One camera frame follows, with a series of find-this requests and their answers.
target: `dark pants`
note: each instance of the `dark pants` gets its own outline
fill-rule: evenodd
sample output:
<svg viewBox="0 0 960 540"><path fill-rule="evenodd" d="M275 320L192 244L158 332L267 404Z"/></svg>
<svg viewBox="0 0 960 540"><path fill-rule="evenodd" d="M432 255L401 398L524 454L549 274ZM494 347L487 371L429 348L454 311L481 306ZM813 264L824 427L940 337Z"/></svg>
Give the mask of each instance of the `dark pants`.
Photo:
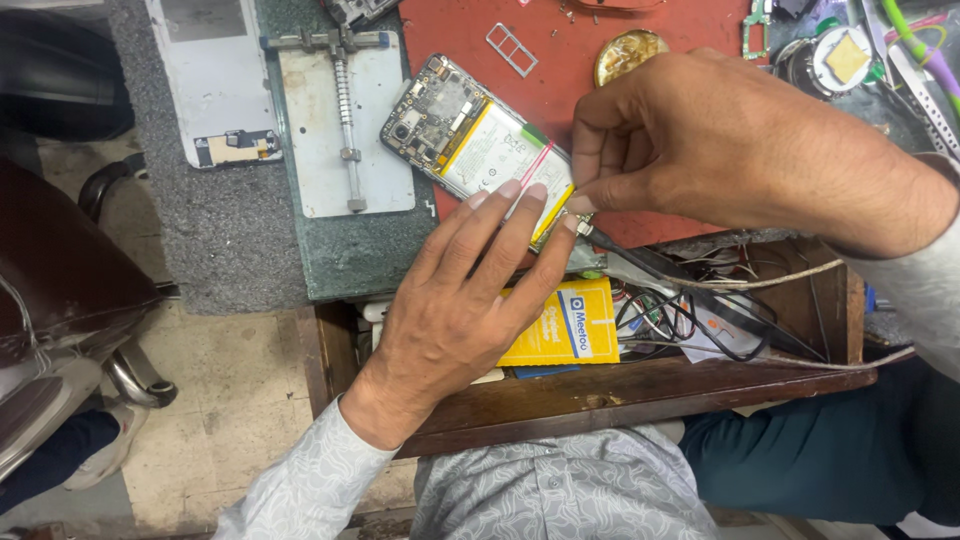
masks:
<svg viewBox="0 0 960 540"><path fill-rule="evenodd" d="M0 514L57 487L86 459L120 434L113 415L89 410L71 416L6 479L0 482Z"/></svg>
<svg viewBox="0 0 960 540"><path fill-rule="evenodd" d="M684 419L700 497L727 508L893 525L960 525L960 384L914 358L876 384L744 418Z"/></svg>

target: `shirt sleeve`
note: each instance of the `shirt sleeve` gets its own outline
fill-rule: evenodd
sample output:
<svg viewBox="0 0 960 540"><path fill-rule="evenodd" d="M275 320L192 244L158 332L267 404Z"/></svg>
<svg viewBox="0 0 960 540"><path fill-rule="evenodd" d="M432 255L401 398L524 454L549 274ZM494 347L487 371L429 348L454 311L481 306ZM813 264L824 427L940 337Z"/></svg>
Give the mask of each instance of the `shirt sleeve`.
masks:
<svg viewBox="0 0 960 540"><path fill-rule="evenodd" d="M956 161L939 154L917 158L958 184ZM906 257L867 260L840 255L890 299L899 323L913 336L917 353L944 375L960 380L960 220L954 217L939 238Z"/></svg>
<svg viewBox="0 0 960 540"><path fill-rule="evenodd" d="M395 454L358 437L334 400L247 496L224 510L214 539L336 538Z"/></svg>

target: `yellow box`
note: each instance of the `yellow box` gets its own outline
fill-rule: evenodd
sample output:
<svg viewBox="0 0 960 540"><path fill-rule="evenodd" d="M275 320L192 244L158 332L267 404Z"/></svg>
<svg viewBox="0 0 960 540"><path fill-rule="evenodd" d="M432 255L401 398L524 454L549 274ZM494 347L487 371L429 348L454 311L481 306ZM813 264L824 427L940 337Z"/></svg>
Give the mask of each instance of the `yellow box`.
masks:
<svg viewBox="0 0 960 540"><path fill-rule="evenodd" d="M614 318L609 279L563 282L547 299L540 319L496 365L618 363Z"/></svg>

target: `white board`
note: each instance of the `white board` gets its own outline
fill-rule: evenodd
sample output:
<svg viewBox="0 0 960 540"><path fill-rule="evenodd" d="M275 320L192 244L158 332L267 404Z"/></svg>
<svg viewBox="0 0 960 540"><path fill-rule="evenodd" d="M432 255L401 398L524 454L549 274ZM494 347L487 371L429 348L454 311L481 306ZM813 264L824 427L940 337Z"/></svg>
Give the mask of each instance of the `white board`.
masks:
<svg viewBox="0 0 960 540"><path fill-rule="evenodd" d="M379 139L403 85L399 39L394 32L387 34L389 48L361 49L348 56L353 138L362 156L357 169L367 199L367 209L359 213L365 214L411 210L417 203L410 164ZM340 158L344 135L333 62L324 50L281 51L279 57L303 215L353 215L347 208L347 165Z"/></svg>
<svg viewBox="0 0 960 540"><path fill-rule="evenodd" d="M187 161L206 168L281 159L253 0L145 1ZM269 156L256 146L229 146L228 132L238 131L259 134L255 137L261 140L259 150L269 145ZM198 142L208 137L209 146ZM218 153L214 147L219 158L209 155Z"/></svg>

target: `red work mat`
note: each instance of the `red work mat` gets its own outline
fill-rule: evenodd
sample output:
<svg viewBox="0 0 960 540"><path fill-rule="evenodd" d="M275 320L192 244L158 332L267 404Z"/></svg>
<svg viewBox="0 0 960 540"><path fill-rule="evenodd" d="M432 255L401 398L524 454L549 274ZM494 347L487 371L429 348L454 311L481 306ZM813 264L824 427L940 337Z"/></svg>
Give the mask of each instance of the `red work mat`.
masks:
<svg viewBox="0 0 960 540"><path fill-rule="evenodd" d="M566 3L566 11L576 17L573 24L560 11L560 0L531 0L526 7L517 0L405 0L400 17L413 73L429 55L443 53L569 151L573 108L593 90L593 64L608 41L642 28L659 34L673 51L710 46L739 55L740 25L749 4L749 0L666 0L641 12L597 10L599 24L594 25L591 10L576 7L573 0ZM526 79L487 43L487 33L498 22L540 61ZM554 30L557 34L551 37ZM457 201L438 186L434 191L444 219ZM626 247L723 230L653 212L604 213L595 220Z"/></svg>

